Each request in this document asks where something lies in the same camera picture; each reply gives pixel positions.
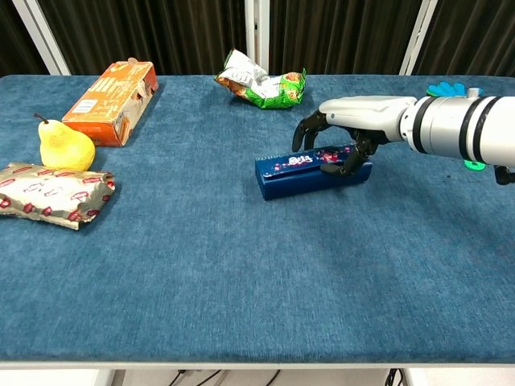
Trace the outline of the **green crumpled snack bag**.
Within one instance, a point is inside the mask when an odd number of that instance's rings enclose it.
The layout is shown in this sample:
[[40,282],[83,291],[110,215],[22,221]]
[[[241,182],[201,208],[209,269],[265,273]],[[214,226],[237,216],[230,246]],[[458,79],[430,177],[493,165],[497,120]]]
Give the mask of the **green crumpled snack bag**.
[[248,56],[231,50],[215,81],[260,109],[287,109],[303,100],[306,69],[270,76]]

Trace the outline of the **orange cardboard carton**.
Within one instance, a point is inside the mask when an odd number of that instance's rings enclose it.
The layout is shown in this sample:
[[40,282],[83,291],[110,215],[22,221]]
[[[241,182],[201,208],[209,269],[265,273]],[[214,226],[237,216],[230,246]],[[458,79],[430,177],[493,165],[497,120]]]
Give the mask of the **orange cardboard carton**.
[[87,89],[62,122],[86,134],[96,146],[122,147],[158,88],[150,61],[118,61]]

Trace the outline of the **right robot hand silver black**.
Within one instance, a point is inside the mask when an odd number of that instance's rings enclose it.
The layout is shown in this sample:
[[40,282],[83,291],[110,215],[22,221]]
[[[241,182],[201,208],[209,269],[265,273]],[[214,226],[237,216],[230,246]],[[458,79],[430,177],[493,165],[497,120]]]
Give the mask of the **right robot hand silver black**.
[[298,123],[291,149],[311,150],[319,132],[331,126],[345,129],[355,142],[354,150],[343,164],[325,164],[320,169],[332,176],[350,177],[375,154],[379,145],[402,140],[402,114],[416,101],[413,96],[346,96],[327,100]]

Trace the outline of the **yellow pear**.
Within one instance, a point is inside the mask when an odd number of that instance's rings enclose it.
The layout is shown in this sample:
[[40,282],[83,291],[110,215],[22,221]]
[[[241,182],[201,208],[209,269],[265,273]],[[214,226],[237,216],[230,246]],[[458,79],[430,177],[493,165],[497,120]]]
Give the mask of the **yellow pear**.
[[93,164],[96,147],[84,133],[61,121],[48,119],[38,113],[39,152],[43,164],[52,169],[86,171]]

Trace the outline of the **silver foil snack packet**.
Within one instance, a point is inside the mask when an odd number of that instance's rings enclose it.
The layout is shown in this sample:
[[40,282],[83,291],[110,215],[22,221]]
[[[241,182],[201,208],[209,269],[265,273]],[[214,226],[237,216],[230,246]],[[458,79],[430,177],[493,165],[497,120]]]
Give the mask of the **silver foil snack packet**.
[[11,162],[0,170],[0,215],[77,230],[99,215],[115,190],[109,172]]

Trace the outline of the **black folding partition screen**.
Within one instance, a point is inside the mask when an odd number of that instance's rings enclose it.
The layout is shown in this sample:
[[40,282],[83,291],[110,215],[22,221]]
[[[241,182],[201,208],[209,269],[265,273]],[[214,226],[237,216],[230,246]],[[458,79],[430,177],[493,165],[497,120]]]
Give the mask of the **black folding partition screen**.
[[[38,0],[69,71],[149,60],[214,74],[245,51],[245,0]],[[396,74],[422,0],[270,0],[269,71]],[[416,75],[515,77],[515,0],[438,0]]]

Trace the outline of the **blue felt table mat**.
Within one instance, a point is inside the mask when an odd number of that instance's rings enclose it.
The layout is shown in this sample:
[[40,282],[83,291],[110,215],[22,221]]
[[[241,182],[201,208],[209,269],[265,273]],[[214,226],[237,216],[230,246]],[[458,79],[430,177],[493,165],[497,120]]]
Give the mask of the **blue felt table mat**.
[[515,184],[380,147],[366,183],[262,198],[259,156],[345,95],[441,76],[307,78],[263,110],[160,76],[117,189],[80,230],[0,216],[0,362],[515,363]]

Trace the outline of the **blue rectangular box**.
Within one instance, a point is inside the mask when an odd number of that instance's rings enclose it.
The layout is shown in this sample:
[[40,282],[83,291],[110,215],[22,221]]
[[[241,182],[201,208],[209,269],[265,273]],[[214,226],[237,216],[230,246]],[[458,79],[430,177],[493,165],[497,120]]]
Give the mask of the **blue rectangular box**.
[[331,176],[320,169],[326,164],[344,165],[353,150],[353,144],[344,144],[256,158],[255,175],[263,199],[278,199],[367,181],[373,167],[370,161],[365,162],[354,175],[345,178]]

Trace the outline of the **blue hand clapper toy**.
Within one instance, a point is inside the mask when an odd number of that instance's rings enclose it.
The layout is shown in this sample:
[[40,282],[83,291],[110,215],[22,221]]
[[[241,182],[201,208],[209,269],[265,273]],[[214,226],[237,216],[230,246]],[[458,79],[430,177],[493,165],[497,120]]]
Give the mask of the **blue hand clapper toy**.
[[[429,84],[426,87],[426,95],[430,97],[463,97],[468,92],[467,87],[463,83],[448,83],[441,81],[438,84]],[[464,159],[464,166],[472,171],[483,171],[486,165],[482,162]]]

